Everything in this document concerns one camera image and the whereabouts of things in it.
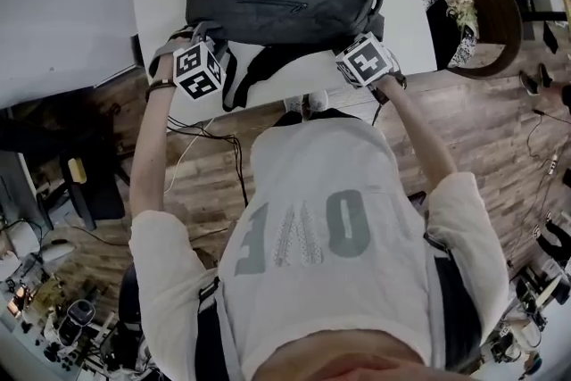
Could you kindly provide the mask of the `pale wooden stick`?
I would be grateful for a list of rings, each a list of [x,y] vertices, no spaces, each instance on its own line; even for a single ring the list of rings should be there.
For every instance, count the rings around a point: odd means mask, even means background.
[[[553,278],[548,285],[537,295],[535,303],[538,308],[541,308],[549,299],[552,292],[555,290],[560,282],[560,277]]]

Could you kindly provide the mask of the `person's right forearm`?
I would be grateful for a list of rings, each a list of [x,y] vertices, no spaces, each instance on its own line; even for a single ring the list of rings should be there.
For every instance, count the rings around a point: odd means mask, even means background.
[[[458,172],[450,151],[395,76],[380,79],[377,89],[393,104],[426,177],[429,192],[434,191],[445,178]]]

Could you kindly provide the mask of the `white printed t-shirt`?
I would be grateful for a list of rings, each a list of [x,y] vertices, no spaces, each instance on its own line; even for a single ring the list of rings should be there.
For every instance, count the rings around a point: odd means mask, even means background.
[[[427,366],[458,369],[496,326],[508,275],[472,173],[445,178],[422,216],[384,136],[358,119],[270,128],[251,162],[255,194],[214,271],[174,215],[133,219],[142,328],[171,381],[197,379],[199,293],[211,283],[244,381],[320,331],[385,332]]]

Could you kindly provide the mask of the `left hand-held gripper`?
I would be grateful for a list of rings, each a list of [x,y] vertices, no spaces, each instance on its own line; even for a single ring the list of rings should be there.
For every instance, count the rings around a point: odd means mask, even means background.
[[[193,29],[181,29],[176,37],[187,41],[173,53],[174,82],[193,102],[220,93],[227,74],[235,74],[237,59],[229,46],[219,51],[216,43],[206,37],[209,22],[200,22]],[[224,53],[224,70],[220,55]]]

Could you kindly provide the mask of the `person's left forearm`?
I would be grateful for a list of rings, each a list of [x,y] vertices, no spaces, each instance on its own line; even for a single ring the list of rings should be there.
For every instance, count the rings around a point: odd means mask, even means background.
[[[163,208],[167,125],[174,93],[174,87],[160,87],[149,94],[130,174],[129,205],[133,218],[143,211]]]

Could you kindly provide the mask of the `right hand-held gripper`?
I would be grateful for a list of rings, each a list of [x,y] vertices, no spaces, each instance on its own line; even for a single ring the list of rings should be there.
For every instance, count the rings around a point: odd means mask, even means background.
[[[335,64],[352,87],[367,87],[384,75],[397,72],[393,53],[372,32],[359,34],[335,57]]]

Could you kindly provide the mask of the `dark wrist band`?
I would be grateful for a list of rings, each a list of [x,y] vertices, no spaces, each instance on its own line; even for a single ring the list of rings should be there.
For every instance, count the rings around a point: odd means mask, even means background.
[[[392,68],[391,68],[391,71],[389,72],[389,75],[394,77],[396,79],[397,83],[403,89],[406,89],[407,88],[407,79],[401,72],[400,64],[396,61],[395,57],[391,58],[391,62],[392,62]]]

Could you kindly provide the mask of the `yellow chair tag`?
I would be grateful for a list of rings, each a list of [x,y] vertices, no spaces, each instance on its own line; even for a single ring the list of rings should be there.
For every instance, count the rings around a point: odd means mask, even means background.
[[[80,158],[70,158],[67,162],[71,179],[74,183],[85,184],[87,182],[87,173]]]

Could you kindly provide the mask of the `black white round device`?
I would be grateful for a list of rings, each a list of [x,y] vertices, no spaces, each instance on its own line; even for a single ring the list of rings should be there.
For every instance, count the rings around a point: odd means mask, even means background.
[[[58,336],[62,346],[72,346],[79,339],[83,329],[91,323],[95,316],[95,306],[88,300],[75,301],[66,312],[58,328]]]

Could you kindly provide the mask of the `black hanging cloth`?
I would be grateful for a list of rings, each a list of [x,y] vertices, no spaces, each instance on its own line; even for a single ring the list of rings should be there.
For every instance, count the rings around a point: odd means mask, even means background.
[[[557,53],[559,49],[559,42],[551,31],[547,21],[542,23],[542,40],[553,54]]]

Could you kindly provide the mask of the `person's dark trousers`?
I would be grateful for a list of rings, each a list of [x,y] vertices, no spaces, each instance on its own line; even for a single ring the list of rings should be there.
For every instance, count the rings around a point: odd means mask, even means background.
[[[275,127],[286,127],[301,124],[304,121],[310,120],[325,120],[325,119],[355,119],[355,116],[341,112],[335,108],[329,108],[323,112],[313,112],[308,119],[304,119],[300,112],[287,112],[275,124]]]

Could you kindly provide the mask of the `pale dried flower bunch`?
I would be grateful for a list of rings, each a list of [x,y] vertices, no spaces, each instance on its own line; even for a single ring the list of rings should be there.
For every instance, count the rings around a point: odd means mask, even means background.
[[[470,28],[476,31],[477,11],[474,0],[451,0],[447,14],[456,21],[460,30]]]

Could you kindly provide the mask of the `black white patterned cushion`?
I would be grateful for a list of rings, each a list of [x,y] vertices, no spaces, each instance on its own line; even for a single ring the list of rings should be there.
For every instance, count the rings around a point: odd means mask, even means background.
[[[447,14],[451,0],[423,0],[438,70],[458,68],[466,64],[476,50],[478,26],[460,30]]]

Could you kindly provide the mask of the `black office chair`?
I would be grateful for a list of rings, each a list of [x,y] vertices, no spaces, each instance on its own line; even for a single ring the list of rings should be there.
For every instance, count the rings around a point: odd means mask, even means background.
[[[70,158],[83,161],[87,173],[85,184],[72,181],[67,164]],[[73,207],[88,230],[95,230],[99,220],[122,219],[125,216],[117,179],[129,186],[130,177],[122,168],[111,144],[98,135],[85,137],[63,151],[59,160]]]

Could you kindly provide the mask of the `person's left hand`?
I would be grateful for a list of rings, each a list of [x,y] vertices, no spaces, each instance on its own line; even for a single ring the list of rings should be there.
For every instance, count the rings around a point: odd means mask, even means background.
[[[176,30],[167,40],[167,42],[160,46],[154,53],[151,64],[149,65],[148,75],[150,77],[160,78],[162,73],[167,73],[166,78],[172,78],[172,66],[174,53],[180,49],[186,49],[192,45],[194,36],[194,27],[185,26],[182,29]]]

